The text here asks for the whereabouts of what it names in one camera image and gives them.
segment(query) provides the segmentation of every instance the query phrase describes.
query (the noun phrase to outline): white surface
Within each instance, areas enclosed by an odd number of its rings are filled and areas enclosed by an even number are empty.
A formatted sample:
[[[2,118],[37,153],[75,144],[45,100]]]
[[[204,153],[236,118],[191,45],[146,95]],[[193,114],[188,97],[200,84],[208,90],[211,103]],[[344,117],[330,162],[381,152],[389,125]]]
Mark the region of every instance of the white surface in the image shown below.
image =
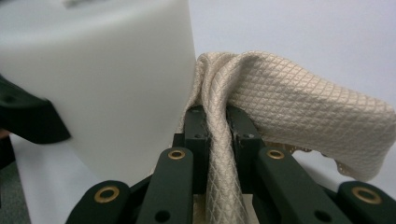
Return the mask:
[[[190,4],[196,55],[215,50],[270,51],[396,107],[395,3],[205,0]],[[21,140],[15,148],[33,223],[64,223],[83,192],[99,181],[64,144],[41,147]],[[296,157],[331,189],[347,180],[337,173],[333,161],[318,153]],[[393,198],[395,169],[393,146],[371,182]]]
[[[154,166],[179,124],[194,63],[184,0],[0,5],[0,74],[53,102],[68,144],[104,179],[133,184]]]

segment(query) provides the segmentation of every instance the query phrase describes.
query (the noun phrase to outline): black plastic bracket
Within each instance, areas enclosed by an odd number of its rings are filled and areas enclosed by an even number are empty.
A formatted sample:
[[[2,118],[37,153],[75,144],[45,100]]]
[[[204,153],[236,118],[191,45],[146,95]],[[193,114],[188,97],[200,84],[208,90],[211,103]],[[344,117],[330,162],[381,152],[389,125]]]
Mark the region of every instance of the black plastic bracket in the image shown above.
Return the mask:
[[[36,144],[70,138],[52,103],[39,99],[0,76],[0,128]]]

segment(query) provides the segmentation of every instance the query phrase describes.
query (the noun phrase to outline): textured fabric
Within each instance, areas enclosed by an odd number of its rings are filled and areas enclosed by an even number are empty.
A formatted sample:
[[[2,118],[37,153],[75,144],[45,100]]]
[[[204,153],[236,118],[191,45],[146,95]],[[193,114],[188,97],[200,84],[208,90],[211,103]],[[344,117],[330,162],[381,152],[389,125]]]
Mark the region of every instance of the textured fabric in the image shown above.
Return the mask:
[[[206,53],[199,57],[195,75],[186,109],[204,106],[212,136],[205,202],[209,223],[248,223],[225,118],[227,104],[244,109],[264,141],[317,150],[333,158],[342,175],[359,180],[378,173],[396,138],[390,105],[274,54]]]

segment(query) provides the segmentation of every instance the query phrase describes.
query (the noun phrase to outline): black mechanical part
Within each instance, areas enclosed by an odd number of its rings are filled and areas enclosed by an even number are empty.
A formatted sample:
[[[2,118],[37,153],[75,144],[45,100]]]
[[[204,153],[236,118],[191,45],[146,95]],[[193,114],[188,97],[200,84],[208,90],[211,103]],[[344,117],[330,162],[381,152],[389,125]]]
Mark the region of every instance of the black mechanical part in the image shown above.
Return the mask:
[[[280,223],[351,223],[288,151],[262,148],[256,172],[276,205]]]
[[[36,143],[70,138],[55,107],[0,76],[0,127]]]
[[[253,193],[253,162],[264,147],[262,136],[257,132],[248,114],[235,106],[227,106],[227,120],[233,136],[233,154],[242,192]]]
[[[192,223],[192,164],[184,147],[161,154],[136,223]]]
[[[90,188],[73,209],[67,224],[121,224],[130,198],[129,187],[120,181],[105,181]]]
[[[184,119],[184,146],[194,155],[194,176],[192,192],[206,192],[207,170],[209,164],[210,138],[206,127],[205,111],[201,105],[186,112]]]
[[[396,223],[396,202],[372,185],[360,181],[344,182],[338,188],[335,201],[353,223]]]

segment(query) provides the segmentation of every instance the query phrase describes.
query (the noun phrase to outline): beige cloth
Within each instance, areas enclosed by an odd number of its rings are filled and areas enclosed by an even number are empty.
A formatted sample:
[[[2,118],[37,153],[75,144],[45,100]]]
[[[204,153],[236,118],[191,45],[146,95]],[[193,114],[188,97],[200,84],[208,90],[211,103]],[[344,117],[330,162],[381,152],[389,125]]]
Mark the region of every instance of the beige cloth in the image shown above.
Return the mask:
[[[212,136],[209,223],[248,223],[225,118],[227,104],[244,109],[264,141],[317,150],[337,162],[339,173],[359,180],[378,173],[396,138],[390,105],[271,53],[206,53],[199,57],[195,75],[187,108],[204,106]]]

